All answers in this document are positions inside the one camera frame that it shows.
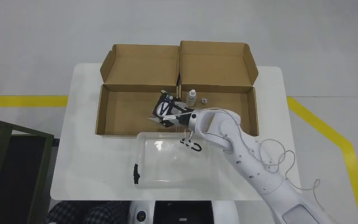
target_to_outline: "yellow floor line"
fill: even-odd
[[[0,107],[65,107],[68,96],[0,96]]]
[[[353,193],[358,205],[358,161],[354,152],[353,144],[348,141],[345,137],[341,136],[333,128],[331,128],[324,121],[319,119],[311,111],[307,110],[299,102],[292,97],[287,97],[289,108],[296,113],[299,117],[310,124],[314,129],[319,131],[326,138],[331,140],[336,146],[341,148],[343,158],[346,163],[347,172],[351,180]]]

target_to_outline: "cardboard box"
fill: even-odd
[[[197,108],[224,108],[241,116],[244,132],[258,135],[255,88],[258,76],[245,43],[182,41],[180,43],[179,96],[197,92]],[[201,103],[207,98],[206,105]]]
[[[104,84],[98,104],[96,134],[137,135],[175,132],[148,119],[166,90],[185,101],[197,91],[198,108],[220,107],[241,116],[242,129],[258,135],[258,75],[245,43],[182,41],[179,46],[114,45],[101,67]],[[201,98],[207,98],[206,105]]]
[[[96,134],[175,132],[148,119],[161,90],[176,96],[179,47],[116,44],[101,67]]]

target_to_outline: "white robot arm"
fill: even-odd
[[[332,223],[318,206],[306,200],[272,166],[272,159],[253,136],[241,130],[240,116],[229,110],[193,112],[189,130],[224,150],[230,164],[270,207],[276,224]]]

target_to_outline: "floor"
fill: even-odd
[[[277,66],[287,96],[347,138],[358,155],[358,1],[63,0],[0,3],[0,95],[67,95],[77,63],[115,43],[240,41]],[[65,108],[0,108],[0,120],[60,137]],[[341,150],[290,112],[301,184],[338,223],[358,223]],[[304,193],[313,198],[311,193]],[[263,202],[237,202],[241,223],[273,223]]]

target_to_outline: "clear plastic container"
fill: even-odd
[[[192,141],[200,152],[180,143],[183,133],[138,134],[136,164],[140,178],[138,188],[205,188],[217,182],[213,154],[203,139]]]

